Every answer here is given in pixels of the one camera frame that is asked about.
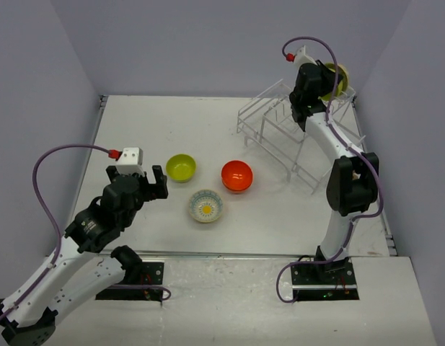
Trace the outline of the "lime green bowl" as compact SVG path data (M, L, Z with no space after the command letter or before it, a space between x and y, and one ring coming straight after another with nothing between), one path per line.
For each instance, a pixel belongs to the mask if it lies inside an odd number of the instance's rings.
M196 161L188 154L176 154L166 163L168 177L179 183L190 181L196 171Z

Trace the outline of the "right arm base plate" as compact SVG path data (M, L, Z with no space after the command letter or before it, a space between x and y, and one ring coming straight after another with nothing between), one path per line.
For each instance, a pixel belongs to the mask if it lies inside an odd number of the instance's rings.
M357 301L353 263L338 265L295 265L291 268L293 302Z

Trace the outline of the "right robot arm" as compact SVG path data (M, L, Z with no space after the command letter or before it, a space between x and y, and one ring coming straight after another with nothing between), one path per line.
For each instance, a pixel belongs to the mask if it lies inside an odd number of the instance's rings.
M321 61L303 62L289 95L294 121L315 140L332 164L326 187L332 210L327 233L314 259L299 266L299 272L313 273L321 283L331 282L345 267L354 228L379 194L375 180L378 156L363 152L336 128L329 105L323 100L342 78Z

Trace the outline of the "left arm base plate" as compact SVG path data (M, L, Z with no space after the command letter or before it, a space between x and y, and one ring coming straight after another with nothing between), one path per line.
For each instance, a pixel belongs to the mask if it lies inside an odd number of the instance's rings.
M162 285L163 262L142 262L138 269L130 270L118 285ZM105 289L95 296L96 301L157 301L169 294L160 289Z

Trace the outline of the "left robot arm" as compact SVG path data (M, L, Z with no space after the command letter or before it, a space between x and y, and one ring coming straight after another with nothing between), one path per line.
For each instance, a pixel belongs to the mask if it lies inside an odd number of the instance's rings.
M136 166L122 174L119 166L106 169L110 179L89 206L78 212L52 255L15 293L0 299L1 333L8 345L42 345L78 306L106 289L160 290L138 284L143 262L128 246L116 247L109 258L80 283L70 279L131 224L144 203L168 196L167 177L152 167L155 181Z

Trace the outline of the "olive green bowl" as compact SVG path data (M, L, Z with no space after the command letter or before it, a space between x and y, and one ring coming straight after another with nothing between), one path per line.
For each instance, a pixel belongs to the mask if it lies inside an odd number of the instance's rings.
M328 69L328 70L330 70L331 72L332 72L332 74L335 74L335 65L334 65L334 63L331 63L331 62L329 62L329 63L325 63L324 64L324 66ZM335 94L334 94L334 98L337 98L337 97L339 97L341 94L338 94L338 86L337 86L337 89L335 90Z

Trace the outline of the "orange bowl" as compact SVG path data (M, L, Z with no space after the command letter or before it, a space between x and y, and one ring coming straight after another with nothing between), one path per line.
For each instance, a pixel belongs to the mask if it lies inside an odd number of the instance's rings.
M247 192L249 190L249 188L250 188L250 187L246 187L246 188L241 189L241 190L237 190L237 189L234 190L234 189L230 188L229 186L225 186L224 185L224 187L225 187L227 192L229 192L231 194L235 194L235 195L243 194L243 193Z
M241 190L251 186L253 172L251 167L244 161L228 161L221 169L221 181L225 186L229 186L234 190Z

